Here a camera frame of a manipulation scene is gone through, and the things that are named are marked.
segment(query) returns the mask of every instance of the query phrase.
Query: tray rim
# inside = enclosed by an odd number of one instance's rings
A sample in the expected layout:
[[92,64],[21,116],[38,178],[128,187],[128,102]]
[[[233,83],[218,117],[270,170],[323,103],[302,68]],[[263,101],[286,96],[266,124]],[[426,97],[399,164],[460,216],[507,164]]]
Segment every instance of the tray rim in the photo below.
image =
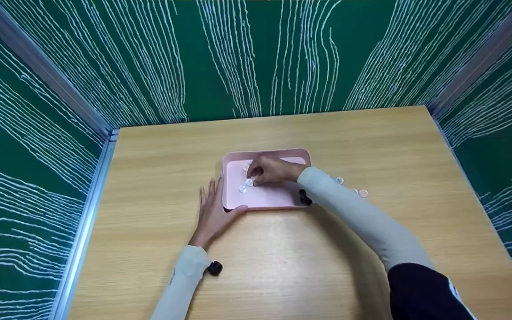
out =
[[[223,183],[224,183],[224,186],[223,186],[223,190],[224,192],[222,193],[222,207],[224,207],[226,210],[232,210],[234,208],[227,208],[226,207],[226,165],[230,162],[230,161],[227,161],[226,159],[232,155],[238,155],[238,154],[255,154],[255,156],[260,156],[262,154],[269,154],[269,153],[275,153],[275,152],[295,152],[297,150],[300,150],[302,152],[304,152],[304,154],[307,156],[306,157],[303,157],[304,160],[305,160],[305,164],[307,166],[312,166],[312,161],[311,161],[311,153],[309,152],[309,150],[307,150],[306,148],[284,148],[284,149],[274,149],[274,150],[257,150],[257,151],[236,151],[236,152],[228,152],[226,153],[224,156],[222,156],[222,160],[221,160],[221,166],[222,166],[222,179],[224,180]],[[256,210],[275,210],[275,209],[294,209],[294,208],[304,208],[305,205],[301,204],[301,205],[285,205],[285,206],[281,206],[281,207],[249,207],[248,208],[248,211],[256,211]]]

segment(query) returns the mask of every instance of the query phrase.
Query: hand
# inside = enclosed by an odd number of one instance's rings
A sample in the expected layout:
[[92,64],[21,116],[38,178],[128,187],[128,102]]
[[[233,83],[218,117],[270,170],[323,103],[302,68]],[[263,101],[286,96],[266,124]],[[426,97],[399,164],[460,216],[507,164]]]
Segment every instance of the hand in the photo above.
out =
[[241,205],[230,212],[225,212],[222,207],[223,186],[221,176],[216,188],[215,180],[211,179],[208,194],[204,187],[199,188],[199,223],[189,245],[202,247],[207,251],[213,240],[222,235],[231,223],[248,209],[248,206]]
[[254,186],[260,186],[268,182],[297,182],[297,178],[307,167],[305,164],[294,164],[275,156],[258,156],[252,160],[246,178],[256,176]]

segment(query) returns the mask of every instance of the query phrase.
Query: wood grain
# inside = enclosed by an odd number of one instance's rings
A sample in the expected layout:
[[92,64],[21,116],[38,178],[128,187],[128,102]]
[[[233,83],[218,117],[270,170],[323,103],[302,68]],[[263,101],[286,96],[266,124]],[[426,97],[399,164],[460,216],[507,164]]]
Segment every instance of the wood grain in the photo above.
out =
[[[227,152],[306,148],[421,239],[481,320],[512,319],[512,261],[425,107],[123,128],[70,312],[147,320]],[[386,320],[376,257],[321,209],[254,212],[209,251],[189,320]]]

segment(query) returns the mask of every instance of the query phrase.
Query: pink tray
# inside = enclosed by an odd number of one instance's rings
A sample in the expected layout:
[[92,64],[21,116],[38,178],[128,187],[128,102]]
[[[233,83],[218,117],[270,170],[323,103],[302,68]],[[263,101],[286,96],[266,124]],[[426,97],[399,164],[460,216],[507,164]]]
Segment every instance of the pink tray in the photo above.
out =
[[243,167],[260,154],[270,154],[296,164],[311,166],[311,157],[304,148],[285,150],[230,152],[222,158],[224,192],[222,205],[234,209],[238,205],[247,205],[248,209],[288,209],[304,207],[299,200],[299,186],[295,182],[282,182],[266,186],[248,187],[245,193],[238,188],[246,184],[246,172]]

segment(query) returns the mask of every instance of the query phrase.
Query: long-sleeve shirt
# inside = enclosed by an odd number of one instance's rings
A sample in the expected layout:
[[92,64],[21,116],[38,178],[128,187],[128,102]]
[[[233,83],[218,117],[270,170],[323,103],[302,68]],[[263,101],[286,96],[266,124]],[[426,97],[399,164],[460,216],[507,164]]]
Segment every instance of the long-sleeve shirt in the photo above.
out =
[[[420,316],[429,320],[474,319],[449,279],[433,270],[423,247],[403,225],[318,168],[306,168],[297,182],[314,203],[339,217],[378,255],[388,272],[396,320]],[[205,250],[186,246],[151,320],[185,319],[193,293],[210,263]]]

